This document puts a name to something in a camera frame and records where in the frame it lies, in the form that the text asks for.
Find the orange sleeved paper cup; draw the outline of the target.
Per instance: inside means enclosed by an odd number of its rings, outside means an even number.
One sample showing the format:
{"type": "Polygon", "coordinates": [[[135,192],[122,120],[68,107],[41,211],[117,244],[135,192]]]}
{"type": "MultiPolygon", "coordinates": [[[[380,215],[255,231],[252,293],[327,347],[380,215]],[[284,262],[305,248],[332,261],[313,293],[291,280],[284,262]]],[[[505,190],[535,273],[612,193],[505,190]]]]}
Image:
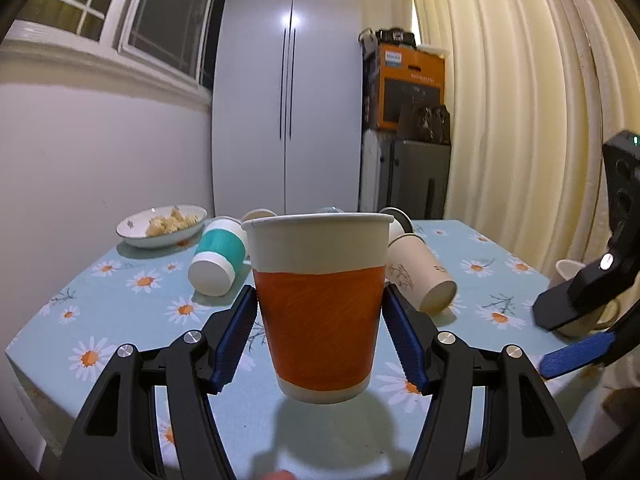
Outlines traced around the orange sleeved paper cup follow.
{"type": "Polygon", "coordinates": [[[341,403],[370,382],[388,214],[288,214],[243,222],[262,324],[282,392],[341,403]]]}

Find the beige printed paper cup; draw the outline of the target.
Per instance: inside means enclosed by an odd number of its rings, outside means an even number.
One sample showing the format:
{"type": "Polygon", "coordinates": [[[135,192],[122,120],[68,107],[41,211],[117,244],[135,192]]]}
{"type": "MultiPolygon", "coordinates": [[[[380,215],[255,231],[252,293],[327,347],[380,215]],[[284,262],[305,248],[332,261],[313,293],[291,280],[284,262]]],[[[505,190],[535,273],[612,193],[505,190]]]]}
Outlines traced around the beige printed paper cup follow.
{"type": "Polygon", "coordinates": [[[416,234],[401,235],[388,245],[385,277],[409,304],[429,316],[447,309],[458,291],[454,279],[416,234]]]}

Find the black banded white cup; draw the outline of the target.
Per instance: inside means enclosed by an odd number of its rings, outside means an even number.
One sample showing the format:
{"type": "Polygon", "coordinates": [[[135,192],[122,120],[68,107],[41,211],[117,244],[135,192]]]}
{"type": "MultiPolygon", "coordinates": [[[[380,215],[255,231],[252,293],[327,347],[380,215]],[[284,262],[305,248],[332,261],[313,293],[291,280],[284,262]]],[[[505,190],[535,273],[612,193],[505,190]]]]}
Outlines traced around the black banded white cup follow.
{"type": "Polygon", "coordinates": [[[402,210],[395,207],[385,207],[380,210],[380,214],[389,214],[393,217],[390,232],[388,232],[388,244],[392,244],[398,237],[413,233],[412,222],[402,210]]]}

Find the teal sleeved paper cup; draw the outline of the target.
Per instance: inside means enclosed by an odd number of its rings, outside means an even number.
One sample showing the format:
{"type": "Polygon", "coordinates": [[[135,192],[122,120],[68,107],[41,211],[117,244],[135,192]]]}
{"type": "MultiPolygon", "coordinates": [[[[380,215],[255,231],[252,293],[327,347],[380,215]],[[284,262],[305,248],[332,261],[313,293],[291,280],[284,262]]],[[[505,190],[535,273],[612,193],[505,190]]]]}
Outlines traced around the teal sleeved paper cup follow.
{"type": "Polygon", "coordinates": [[[188,278],[202,295],[224,296],[241,272],[247,235],[231,217],[213,218],[204,229],[188,269],[188,278]]]}

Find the clear glass cup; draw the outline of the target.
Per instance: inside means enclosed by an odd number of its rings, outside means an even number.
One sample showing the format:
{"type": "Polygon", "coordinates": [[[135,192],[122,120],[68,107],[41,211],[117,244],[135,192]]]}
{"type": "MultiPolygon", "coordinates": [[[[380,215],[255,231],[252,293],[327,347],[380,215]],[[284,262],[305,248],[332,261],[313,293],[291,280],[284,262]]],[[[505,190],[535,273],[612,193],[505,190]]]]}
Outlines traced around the clear glass cup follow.
{"type": "Polygon", "coordinates": [[[343,209],[334,206],[325,206],[317,210],[318,214],[341,214],[343,209]]]}

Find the pink sleeved paper cup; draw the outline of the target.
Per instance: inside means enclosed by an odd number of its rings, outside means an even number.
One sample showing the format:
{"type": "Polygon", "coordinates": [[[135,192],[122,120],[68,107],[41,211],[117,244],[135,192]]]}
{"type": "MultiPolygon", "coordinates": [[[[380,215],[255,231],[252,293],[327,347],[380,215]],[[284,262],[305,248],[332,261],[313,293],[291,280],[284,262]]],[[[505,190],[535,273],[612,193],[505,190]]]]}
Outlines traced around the pink sleeved paper cup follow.
{"type": "Polygon", "coordinates": [[[277,217],[277,213],[268,209],[268,208],[257,208],[257,209],[253,209],[249,212],[247,212],[246,214],[244,214],[244,216],[241,218],[242,222],[247,222],[250,220],[257,220],[257,219],[263,219],[263,218],[272,218],[272,217],[277,217]]]}

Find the cream curtain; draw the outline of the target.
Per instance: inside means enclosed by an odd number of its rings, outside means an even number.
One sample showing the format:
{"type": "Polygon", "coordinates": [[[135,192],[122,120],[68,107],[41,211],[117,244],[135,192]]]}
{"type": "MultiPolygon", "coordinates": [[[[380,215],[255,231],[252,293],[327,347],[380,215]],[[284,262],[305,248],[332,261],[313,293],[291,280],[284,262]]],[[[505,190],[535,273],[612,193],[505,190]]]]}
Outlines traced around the cream curtain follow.
{"type": "Polygon", "coordinates": [[[446,52],[445,214],[543,274],[603,252],[601,148],[639,127],[639,39],[615,0],[414,0],[446,52]]]}

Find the dark grey suitcase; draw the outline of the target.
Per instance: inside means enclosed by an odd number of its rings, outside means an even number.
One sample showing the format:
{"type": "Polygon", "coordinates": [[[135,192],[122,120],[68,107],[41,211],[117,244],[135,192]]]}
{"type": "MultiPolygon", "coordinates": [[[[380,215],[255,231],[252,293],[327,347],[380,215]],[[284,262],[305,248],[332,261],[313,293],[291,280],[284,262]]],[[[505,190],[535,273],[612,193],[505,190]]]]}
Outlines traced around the dark grey suitcase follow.
{"type": "Polygon", "coordinates": [[[392,139],[381,148],[376,208],[395,207],[416,220],[444,218],[450,146],[392,139]]]}

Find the brown handbag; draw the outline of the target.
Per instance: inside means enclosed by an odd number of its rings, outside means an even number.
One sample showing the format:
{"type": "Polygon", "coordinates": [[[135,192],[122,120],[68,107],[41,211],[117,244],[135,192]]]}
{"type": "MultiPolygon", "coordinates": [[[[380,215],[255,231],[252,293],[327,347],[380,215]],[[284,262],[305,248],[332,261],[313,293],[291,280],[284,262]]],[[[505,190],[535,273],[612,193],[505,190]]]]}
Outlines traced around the brown handbag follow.
{"type": "Polygon", "coordinates": [[[450,145],[450,114],[447,107],[404,104],[400,109],[397,136],[401,140],[450,145]]]}

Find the white bowl with snacks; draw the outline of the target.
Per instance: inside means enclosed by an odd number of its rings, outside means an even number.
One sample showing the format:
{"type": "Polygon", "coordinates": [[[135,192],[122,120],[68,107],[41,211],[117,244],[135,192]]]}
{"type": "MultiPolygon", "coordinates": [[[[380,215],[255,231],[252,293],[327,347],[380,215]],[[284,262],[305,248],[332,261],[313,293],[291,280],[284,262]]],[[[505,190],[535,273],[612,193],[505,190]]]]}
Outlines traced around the white bowl with snacks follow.
{"type": "Polygon", "coordinates": [[[203,229],[207,216],[207,210],[200,206],[156,207],[122,220],[116,226],[116,233],[135,248],[163,248],[194,237],[203,229]]]}

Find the orange black cardboard box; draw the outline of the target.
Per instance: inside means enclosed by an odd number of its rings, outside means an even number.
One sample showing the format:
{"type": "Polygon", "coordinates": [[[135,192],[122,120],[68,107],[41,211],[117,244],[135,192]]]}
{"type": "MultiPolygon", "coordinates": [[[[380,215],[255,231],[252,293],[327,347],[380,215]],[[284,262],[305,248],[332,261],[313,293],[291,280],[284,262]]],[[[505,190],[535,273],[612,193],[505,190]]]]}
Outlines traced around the orange black cardboard box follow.
{"type": "Polygon", "coordinates": [[[364,118],[367,128],[397,129],[406,104],[442,105],[445,93],[445,59],[408,46],[378,44],[363,60],[364,118]]]}

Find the black bag on box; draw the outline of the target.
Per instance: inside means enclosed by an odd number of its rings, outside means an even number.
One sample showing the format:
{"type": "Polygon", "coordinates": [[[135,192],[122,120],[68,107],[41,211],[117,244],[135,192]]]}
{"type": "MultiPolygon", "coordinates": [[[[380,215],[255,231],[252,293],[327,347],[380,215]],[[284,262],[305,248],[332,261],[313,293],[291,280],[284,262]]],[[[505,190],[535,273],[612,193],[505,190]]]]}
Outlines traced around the black bag on box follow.
{"type": "Polygon", "coordinates": [[[389,29],[378,29],[374,32],[367,28],[360,32],[358,41],[366,58],[375,52],[380,44],[392,44],[393,46],[405,46],[416,48],[416,37],[412,32],[406,32],[402,28],[394,27],[389,29]]]}

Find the white double door refrigerator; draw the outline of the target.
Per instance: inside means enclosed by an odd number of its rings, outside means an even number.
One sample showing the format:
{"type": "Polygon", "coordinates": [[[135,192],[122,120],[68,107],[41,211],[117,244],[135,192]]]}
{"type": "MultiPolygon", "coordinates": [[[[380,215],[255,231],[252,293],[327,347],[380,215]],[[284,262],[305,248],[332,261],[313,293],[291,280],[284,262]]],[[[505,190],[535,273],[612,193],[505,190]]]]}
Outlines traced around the white double door refrigerator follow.
{"type": "Polygon", "coordinates": [[[218,216],[358,208],[360,0],[226,0],[213,86],[218,216]]]}

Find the white framed window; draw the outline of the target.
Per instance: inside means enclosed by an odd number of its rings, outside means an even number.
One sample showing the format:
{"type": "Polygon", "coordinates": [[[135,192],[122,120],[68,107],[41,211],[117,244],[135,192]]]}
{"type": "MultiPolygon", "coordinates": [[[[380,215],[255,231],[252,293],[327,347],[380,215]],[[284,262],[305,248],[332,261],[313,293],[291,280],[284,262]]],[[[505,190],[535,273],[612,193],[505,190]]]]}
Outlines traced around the white framed window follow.
{"type": "Polygon", "coordinates": [[[6,38],[200,94],[212,90],[224,0],[27,0],[6,38]]]}

